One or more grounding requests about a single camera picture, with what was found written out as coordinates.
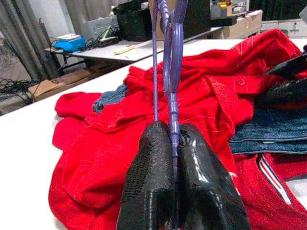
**desk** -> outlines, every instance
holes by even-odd
[[[229,49],[241,40],[193,40],[184,44],[184,55],[196,55],[210,49]],[[307,39],[294,39],[302,50]],[[158,62],[163,53],[158,54]],[[133,64],[148,69],[152,57]],[[0,117],[0,204],[1,229],[59,230],[48,205],[48,190],[53,169],[62,151],[51,144],[57,123],[54,106],[69,92],[105,92],[115,90],[130,66],[86,82],[37,103]]]
[[[220,30],[222,30],[222,27],[213,27],[209,31],[206,31],[196,36],[185,39],[184,42],[188,42],[200,36],[208,36]],[[122,63],[122,64],[132,64],[136,61],[140,61],[144,58],[147,58],[153,55],[152,42],[145,46],[133,49],[131,51],[128,51],[126,53],[119,54],[119,55],[115,55],[113,51],[116,49],[125,47],[125,46],[139,45],[141,43],[142,42],[120,41],[118,44],[114,44],[114,45],[107,46],[104,48],[94,48],[94,49],[87,50],[84,52],[73,52],[71,56],[77,57],[77,58],[84,58],[84,59],[99,59],[102,61],[117,62],[117,63]],[[160,53],[163,51],[163,49],[164,49],[164,42],[158,41],[157,42],[157,52]],[[44,50],[45,52],[50,52],[49,48],[44,49]],[[51,51],[55,54],[64,54],[63,50],[56,50],[52,48]]]

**black box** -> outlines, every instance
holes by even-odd
[[[149,9],[117,15],[122,38],[127,41],[152,39],[152,20]]]
[[[183,22],[184,39],[193,37],[211,29],[210,0],[189,0]]]

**clothing pile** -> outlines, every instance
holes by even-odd
[[[263,75],[301,55],[280,31],[230,50],[184,57],[177,93],[179,122],[195,125],[228,170],[254,230],[306,230],[307,210],[286,181],[307,174],[306,102],[255,107],[254,99],[285,81]],[[168,124],[158,65],[159,120]],[[307,72],[297,75],[307,77]],[[49,205],[69,230],[114,230],[127,171],[142,132],[153,122],[153,69],[131,67],[115,92],[63,95],[53,144],[63,150]]]

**blue jeans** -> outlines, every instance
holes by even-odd
[[[256,108],[251,123],[238,127],[229,144],[233,154],[306,154],[307,108]]]
[[[128,87],[125,84],[122,84],[115,91],[103,93],[101,97],[94,102],[93,110],[96,113],[101,113],[105,105],[120,102],[120,100],[126,96],[127,91]]]

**shirt button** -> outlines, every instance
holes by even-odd
[[[237,83],[238,83],[238,85],[243,86],[243,85],[245,85],[245,80],[244,79],[238,79]]]

